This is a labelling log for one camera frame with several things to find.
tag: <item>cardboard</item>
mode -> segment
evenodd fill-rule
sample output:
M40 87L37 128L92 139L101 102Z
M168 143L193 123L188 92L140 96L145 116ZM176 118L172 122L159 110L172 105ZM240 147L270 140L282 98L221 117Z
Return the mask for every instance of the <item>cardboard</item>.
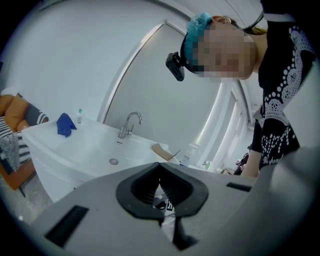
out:
M159 143L157 144L154 144L151 146L153 151L156 152L160 157L162 157L163 159L169 161L171 160L172 158L174 158L179 152L180 150L175 153L174 155L170 154L169 152L165 151Z

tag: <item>blue towel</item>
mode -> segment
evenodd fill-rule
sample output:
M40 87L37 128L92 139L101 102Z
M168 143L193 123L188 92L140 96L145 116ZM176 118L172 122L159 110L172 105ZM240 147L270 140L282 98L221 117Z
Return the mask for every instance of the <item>blue towel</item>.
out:
M56 121L56 126L58 127L58 134L64 135L65 137L69 137L71 135L71 129L77 129L71 118L66 113L60 115L58 121Z

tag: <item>white bottle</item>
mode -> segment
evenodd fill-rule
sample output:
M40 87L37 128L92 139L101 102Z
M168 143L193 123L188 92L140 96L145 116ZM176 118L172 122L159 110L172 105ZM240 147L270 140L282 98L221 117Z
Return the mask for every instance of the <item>white bottle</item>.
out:
M180 165L189 167L190 165L195 166L196 161L201 156L200 146L197 143L190 143L188 149L183 155L183 159L180 162Z
M76 124L76 125L81 124L82 120L83 120L82 109L79 108L79 111L78 111L78 113L77 113L76 116L75 116L75 124Z

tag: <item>floor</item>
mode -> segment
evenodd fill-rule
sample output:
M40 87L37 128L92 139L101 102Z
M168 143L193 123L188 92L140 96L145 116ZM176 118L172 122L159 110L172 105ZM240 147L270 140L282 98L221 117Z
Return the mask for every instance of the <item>floor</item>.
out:
M12 190L0 175L0 196L8 211L30 225L53 202L47 195L38 175L27 180L22 188L25 197L18 189Z

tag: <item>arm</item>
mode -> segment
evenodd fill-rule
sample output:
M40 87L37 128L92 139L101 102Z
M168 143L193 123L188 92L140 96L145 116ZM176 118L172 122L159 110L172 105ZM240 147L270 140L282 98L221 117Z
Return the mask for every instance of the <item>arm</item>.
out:
M262 152L261 133L261 126L258 120L256 120L254 125L251 151L249 153L249 158L246 162L243 172L241 173L242 176L258 177L259 163Z
M261 153L251 150L241 176L258 177Z

